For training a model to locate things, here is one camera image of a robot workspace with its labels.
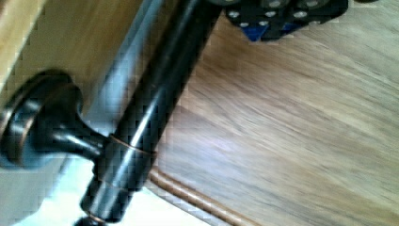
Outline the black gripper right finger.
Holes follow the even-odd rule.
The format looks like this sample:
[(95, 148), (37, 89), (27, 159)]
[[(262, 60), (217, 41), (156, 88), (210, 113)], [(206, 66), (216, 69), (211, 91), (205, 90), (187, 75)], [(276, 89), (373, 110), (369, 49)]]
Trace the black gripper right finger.
[(262, 40), (279, 40), (310, 24), (324, 24), (348, 10), (348, 0), (286, 0), (287, 5), (267, 10), (268, 29)]

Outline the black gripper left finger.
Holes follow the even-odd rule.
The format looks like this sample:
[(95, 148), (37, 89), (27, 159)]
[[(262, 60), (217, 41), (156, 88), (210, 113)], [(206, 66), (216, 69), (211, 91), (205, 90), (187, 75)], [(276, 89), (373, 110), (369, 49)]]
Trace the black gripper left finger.
[(207, 0), (223, 7), (228, 20), (250, 41), (281, 38), (284, 0)]

